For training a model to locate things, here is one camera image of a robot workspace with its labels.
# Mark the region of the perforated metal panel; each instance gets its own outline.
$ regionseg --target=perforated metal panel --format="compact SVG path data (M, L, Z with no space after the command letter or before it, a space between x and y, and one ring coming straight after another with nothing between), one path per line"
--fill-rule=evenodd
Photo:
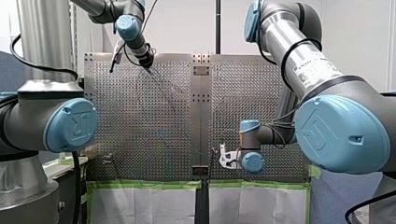
M269 122L275 118L282 84L279 70L264 62L260 56L214 55L211 58L211 72L210 148L219 148L219 143L225 141L228 150L236 150L239 147L241 120ZM307 178L307 166L298 145L283 149L262 147L262 155L265 170L257 175L224 169L219 165L219 155L212 155L211 177L289 182L303 182Z
M89 179L191 179L191 55L158 55L151 74L87 54L85 92L98 110Z
M275 117L281 78L260 56L197 57L157 55L152 74L122 61L109 74L110 54L86 55L85 92L99 113L89 179L191 180L193 165L210 164L216 179L304 182L297 145L263 147L266 168L258 175L220 167L211 149L222 139L237 149L241 120Z

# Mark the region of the green tape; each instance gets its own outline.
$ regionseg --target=green tape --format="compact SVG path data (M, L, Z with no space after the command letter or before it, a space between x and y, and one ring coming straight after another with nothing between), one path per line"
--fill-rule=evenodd
M59 163L61 165L74 165L73 159L63 159Z
M309 176L312 176L315 179L320 179L321 171L320 171L320 169L317 166L309 165L308 166L308 173L309 173Z
M200 181L140 181L140 180L111 180L88 182L87 186L91 189L198 189Z
M87 202L87 194L84 194L81 196L81 204L84 204Z
M229 189L242 187L255 187L265 189L299 189L305 190L310 188L310 183L281 183L275 181L262 180L210 180L210 188Z

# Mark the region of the end effector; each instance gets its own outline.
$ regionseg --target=end effector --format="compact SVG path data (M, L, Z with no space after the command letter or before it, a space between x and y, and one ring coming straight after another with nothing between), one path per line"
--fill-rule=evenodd
M72 0L90 14L95 23L115 22L117 31L126 47L142 67L150 68L154 61L154 50L143 36L145 0Z
M150 68L154 62L153 50L141 32L142 21L132 15L122 15L116 22L117 31L125 45L144 68Z

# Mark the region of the blue cover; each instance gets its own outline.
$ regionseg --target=blue cover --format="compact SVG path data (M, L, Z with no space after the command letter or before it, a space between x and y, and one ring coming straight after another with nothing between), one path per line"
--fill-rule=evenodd
M239 132L240 133L248 133L252 130L260 128L261 123L257 119L245 119L242 120L239 124Z
M122 15L116 21L117 31L124 41L133 41L140 33L140 26L136 18Z
M249 152L242 158L242 167L252 174L261 172L264 169L264 158L258 152Z
M257 24L259 18L259 0L254 0L247 10L247 17L245 19L244 37L247 42L256 42L257 39Z
M51 152L71 152L83 149L96 131L97 113L93 104L76 98L65 102L50 118L45 145Z
M389 137L380 120L345 97L310 99L301 106L295 129L305 156L332 172L369 174L389 159Z

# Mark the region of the pipe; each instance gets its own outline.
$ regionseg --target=pipe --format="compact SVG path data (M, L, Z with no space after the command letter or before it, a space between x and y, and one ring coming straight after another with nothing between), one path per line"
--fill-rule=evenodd
M221 0L216 0L216 54L221 54Z
M73 69L67 0L18 0L24 58L47 67ZM28 79L74 81L67 73L29 68Z

